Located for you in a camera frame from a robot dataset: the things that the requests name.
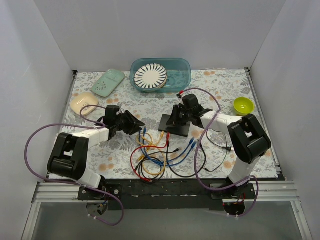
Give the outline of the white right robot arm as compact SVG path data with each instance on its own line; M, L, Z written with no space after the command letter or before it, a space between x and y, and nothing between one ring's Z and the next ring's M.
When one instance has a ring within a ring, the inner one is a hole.
M207 187L211 191L224 191L246 185L252 178L251 173L257 162L271 148L272 143L262 125L253 114L231 116L204 108L194 94L182 97L178 105L174 105L166 123L167 126L194 126L215 130L229 135L236 154L235 165L226 178L226 183L219 188Z

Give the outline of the black network switch box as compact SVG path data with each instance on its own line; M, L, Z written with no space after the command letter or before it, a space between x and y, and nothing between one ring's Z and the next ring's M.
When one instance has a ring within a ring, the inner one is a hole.
M190 123L188 122L186 125L178 125L178 126L169 126L167 125L167 122L170 118L170 115L168 114L163 114L160 120L160 124L158 127L159 132L169 132L171 135L176 135L180 137L185 137L187 138L189 135L190 131Z

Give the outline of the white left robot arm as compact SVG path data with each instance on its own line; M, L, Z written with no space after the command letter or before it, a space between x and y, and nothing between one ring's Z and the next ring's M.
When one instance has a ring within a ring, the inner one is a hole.
M104 117L92 129L78 133L60 133L47 164L51 174L65 177L81 185L100 189L103 177L87 168L89 149L112 139L117 132L132 136L145 124L128 110L108 105Z

